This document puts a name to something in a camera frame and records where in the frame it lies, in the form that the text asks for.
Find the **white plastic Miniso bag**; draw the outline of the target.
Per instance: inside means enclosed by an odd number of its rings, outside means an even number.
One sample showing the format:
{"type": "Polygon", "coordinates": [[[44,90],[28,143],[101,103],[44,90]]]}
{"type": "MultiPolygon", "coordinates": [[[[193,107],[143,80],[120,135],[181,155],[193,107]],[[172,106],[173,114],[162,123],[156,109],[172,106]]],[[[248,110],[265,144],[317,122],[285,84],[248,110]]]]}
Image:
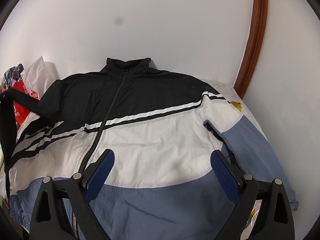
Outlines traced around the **white plastic Miniso bag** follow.
{"type": "Polygon", "coordinates": [[[22,71],[22,79],[28,93],[36,99],[42,98],[47,89],[59,80],[56,66],[52,62],[44,61],[43,57],[36,59],[29,67],[22,71]]]}

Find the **plaid grey cloth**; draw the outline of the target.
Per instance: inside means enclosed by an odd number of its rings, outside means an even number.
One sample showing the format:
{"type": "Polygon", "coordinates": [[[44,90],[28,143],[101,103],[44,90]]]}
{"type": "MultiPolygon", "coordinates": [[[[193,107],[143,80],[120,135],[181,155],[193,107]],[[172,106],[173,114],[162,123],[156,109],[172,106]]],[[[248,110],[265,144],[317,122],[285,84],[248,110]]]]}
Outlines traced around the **plaid grey cloth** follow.
{"type": "Polygon", "coordinates": [[[10,89],[15,83],[22,79],[21,73],[24,67],[22,64],[9,68],[1,77],[1,84],[5,89],[10,89]]]}

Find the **red paper shopping bag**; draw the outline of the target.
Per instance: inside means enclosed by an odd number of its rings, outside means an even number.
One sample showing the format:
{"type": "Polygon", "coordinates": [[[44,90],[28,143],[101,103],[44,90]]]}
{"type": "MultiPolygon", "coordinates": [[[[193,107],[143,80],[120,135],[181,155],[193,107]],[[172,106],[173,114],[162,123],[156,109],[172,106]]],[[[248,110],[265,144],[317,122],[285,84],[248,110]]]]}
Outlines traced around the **red paper shopping bag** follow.
{"type": "MultiPolygon", "coordinates": [[[[39,95],[33,90],[29,92],[22,79],[15,82],[12,88],[39,100],[39,95]]],[[[27,118],[30,111],[22,105],[20,105],[19,103],[17,103],[16,101],[14,101],[14,113],[16,120],[16,128],[19,129],[25,121],[25,119],[27,118]]]]}

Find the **black white blue jacket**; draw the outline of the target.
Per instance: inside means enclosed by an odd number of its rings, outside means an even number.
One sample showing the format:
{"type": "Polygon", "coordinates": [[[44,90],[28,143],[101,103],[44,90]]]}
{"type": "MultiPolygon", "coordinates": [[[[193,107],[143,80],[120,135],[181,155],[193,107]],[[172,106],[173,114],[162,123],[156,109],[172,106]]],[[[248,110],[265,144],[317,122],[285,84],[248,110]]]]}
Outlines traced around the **black white blue jacket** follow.
{"type": "Polygon", "coordinates": [[[1,147],[9,214],[30,228],[41,181],[82,172],[106,149],[114,166],[90,206],[112,239],[212,239],[235,204],[210,163],[220,150],[254,179],[282,180],[277,155],[217,90],[150,59],[107,59],[99,72],[56,80],[40,100],[1,94],[1,147]],[[14,101],[30,111],[16,128],[14,101]]]}

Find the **brown wooden door frame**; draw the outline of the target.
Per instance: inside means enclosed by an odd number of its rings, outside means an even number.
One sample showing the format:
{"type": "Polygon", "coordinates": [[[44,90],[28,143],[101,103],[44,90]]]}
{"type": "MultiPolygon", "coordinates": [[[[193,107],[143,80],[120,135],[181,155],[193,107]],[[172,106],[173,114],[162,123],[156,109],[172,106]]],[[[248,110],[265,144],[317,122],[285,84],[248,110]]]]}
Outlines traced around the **brown wooden door frame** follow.
{"type": "Polygon", "coordinates": [[[246,94],[259,59],[265,35],[267,12],[268,0],[253,0],[251,23],[246,48],[233,86],[240,98],[243,98],[246,94]]]}

